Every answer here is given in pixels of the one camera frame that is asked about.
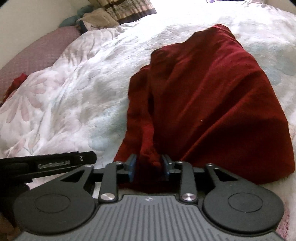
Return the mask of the dark red zip-neck sweater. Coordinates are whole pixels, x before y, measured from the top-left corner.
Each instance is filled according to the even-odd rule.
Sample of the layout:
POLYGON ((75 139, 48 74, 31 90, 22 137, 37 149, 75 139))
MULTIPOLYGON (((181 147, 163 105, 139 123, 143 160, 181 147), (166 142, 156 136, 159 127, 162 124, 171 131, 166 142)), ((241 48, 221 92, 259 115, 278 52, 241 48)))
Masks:
POLYGON ((288 122, 252 55, 224 25, 157 49, 128 89, 127 130, 115 156, 137 171, 161 155, 194 167, 215 164, 256 184, 295 170, 288 122))

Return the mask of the small red cloth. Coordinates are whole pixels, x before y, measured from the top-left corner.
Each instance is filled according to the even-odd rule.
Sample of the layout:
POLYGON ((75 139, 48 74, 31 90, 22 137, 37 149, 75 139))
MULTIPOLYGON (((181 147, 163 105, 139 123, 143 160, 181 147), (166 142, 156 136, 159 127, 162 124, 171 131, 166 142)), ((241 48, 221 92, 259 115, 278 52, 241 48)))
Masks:
POLYGON ((4 94, 4 98, 2 100, 2 103, 6 102, 8 98, 15 93, 15 91, 22 85, 22 83, 28 78, 28 75, 25 73, 22 73, 19 77, 15 78, 4 94))

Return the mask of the white floral bed quilt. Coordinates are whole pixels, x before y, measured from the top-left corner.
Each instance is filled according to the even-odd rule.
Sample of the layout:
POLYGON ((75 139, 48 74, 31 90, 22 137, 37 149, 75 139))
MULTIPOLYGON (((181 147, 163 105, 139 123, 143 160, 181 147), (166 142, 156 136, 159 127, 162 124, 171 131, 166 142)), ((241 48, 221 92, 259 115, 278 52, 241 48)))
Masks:
MULTIPOLYGON (((262 1, 191 4, 187 11, 174 8, 82 34, 2 105, 1 159, 93 151, 94 169, 117 161, 127 130, 131 77, 149 65, 153 51, 214 25, 226 26, 266 74, 288 122, 295 161, 295 15, 262 1)), ((70 171, 1 192, 1 240, 295 240, 295 170, 274 182, 254 183, 283 201, 275 232, 233 236, 208 224, 196 206, 177 200, 180 187, 167 179, 162 156, 160 170, 142 175, 136 159, 133 179, 118 177, 117 202, 100 204, 88 222, 59 235, 23 230, 14 203, 70 171)))

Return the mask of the pink textured pillow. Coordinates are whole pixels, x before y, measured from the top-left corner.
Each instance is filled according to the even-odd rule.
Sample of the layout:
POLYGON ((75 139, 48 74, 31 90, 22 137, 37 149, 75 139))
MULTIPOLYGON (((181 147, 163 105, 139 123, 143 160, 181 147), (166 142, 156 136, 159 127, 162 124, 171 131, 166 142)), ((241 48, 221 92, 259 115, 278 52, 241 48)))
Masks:
POLYGON ((1 103, 13 80, 52 66, 66 47, 81 35, 77 27, 57 28, 20 51, 1 68, 1 103))

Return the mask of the teal plush toy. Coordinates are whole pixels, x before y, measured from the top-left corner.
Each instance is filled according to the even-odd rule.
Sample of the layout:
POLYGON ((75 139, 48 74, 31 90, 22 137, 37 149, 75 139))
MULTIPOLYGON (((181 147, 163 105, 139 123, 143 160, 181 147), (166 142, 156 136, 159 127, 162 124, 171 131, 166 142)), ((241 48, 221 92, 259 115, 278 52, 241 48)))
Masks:
POLYGON ((91 13, 93 10, 94 10, 94 7, 93 7, 93 5, 90 5, 90 4, 80 8, 77 11, 76 15, 73 15, 73 16, 63 20, 62 23, 60 23, 59 28, 77 25, 77 21, 80 18, 82 18, 84 14, 91 13))

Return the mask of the beige folded blanket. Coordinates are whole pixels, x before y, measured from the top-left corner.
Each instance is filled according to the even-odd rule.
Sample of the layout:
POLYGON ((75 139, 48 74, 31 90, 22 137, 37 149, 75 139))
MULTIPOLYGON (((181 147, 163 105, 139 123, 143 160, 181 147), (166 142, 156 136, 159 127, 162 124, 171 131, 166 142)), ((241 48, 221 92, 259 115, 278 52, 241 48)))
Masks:
POLYGON ((103 8, 85 13, 83 17, 77 20, 77 23, 83 33, 119 26, 119 23, 103 8))

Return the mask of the left brown patterned curtain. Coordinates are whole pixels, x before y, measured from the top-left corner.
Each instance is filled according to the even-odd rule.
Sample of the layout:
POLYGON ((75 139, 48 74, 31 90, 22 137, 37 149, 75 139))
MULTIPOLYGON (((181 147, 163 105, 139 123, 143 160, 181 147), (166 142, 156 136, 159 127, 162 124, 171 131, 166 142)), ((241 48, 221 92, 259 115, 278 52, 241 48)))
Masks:
POLYGON ((107 20, 118 24, 137 21, 145 16, 156 14, 156 9, 147 0, 94 0, 89 1, 99 9, 107 20))

